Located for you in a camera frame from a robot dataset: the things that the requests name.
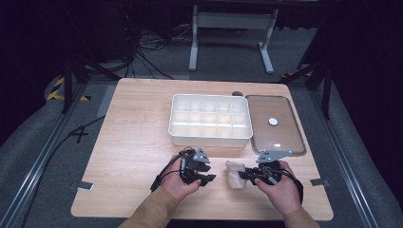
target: brown sleeve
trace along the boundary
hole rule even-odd
[[[178,201],[160,186],[119,227],[164,228],[171,220],[178,204]]]
[[[316,221],[302,207],[284,216],[284,223],[287,228],[311,228],[320,227]]]

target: white container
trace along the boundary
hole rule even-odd
[[[177,94],[168,132],[176,145],[244,147],[253,135],[248,101],[240,96]]]

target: white desk frame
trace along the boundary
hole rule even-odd
[[[272,14],[249,14],[249,13],[221,13],[202,12],[198,6],[193,8],[193,40],[190,51],[189,70],[195,71],[198,61],[198,28],[227,28],[227,29],[265,29],[264,42],[259,42],[259,50],[266,72],[273,74],[273,66],[270,61],[267,47],[276,23],[278,9]]]

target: white round button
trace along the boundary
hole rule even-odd
[[[269,124],[270,124],[270,125],[277,125],[277,124],[278,124],[278,120],[276,120],[275,118],[270,118],[270,119],[269,119]]]

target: white desk leg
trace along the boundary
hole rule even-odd
[[[193,7],[193,40],[192,48],[190,49],[189,70],[196,71],[196,64],[198,62],[198,6]]]
[[[272,36],[273,33],[273,28],[276,23],[277,15],[278,15],[278,9],[273,10],[272,19],[270,20],[269,25],[267,26],[266,39],[264,39],[264,43],[259,42],[261,58],[263,60],[264,67],[266,68],[266,72],[268,74],[273,74],[275,72],[273,70],[272,62],[270,61],[269,53],[267,52],[267,47],[269,46],[270,37]]]

